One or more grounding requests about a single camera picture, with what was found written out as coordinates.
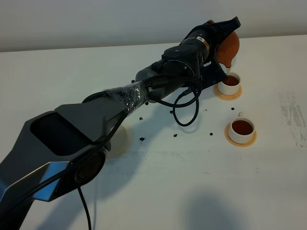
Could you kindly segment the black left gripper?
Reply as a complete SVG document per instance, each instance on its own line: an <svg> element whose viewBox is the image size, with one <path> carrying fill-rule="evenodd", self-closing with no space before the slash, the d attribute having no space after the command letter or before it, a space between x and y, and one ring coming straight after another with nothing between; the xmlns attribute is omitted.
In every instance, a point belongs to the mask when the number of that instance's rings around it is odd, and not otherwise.
<svg viewBox="0 0 307 230"><path fill-rule="evenodd" d="M222 35L229 36L240 26L236 16L218 23L209 20L194 27L178 46L164 51L161 60L153 63L153 71L201 81L200 69L215 59L213 56L222 43Z"/></svg>

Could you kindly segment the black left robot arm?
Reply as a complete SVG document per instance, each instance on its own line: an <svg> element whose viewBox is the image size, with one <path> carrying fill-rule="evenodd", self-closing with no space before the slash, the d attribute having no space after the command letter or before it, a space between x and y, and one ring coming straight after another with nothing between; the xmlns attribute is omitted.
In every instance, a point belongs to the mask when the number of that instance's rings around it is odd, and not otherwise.
<svg viewBox="0 0 307 230"><path fill-rule="evenodd" d="M110 140L124 119L143 104L173 110L199 104L201 91L226 79L222 67L233 56L238 18L194 27L178 46L142 69L124 87L94 93L25 122L0 164L0 227L21 227L33 201L52 201L94 179Z"/></svg>

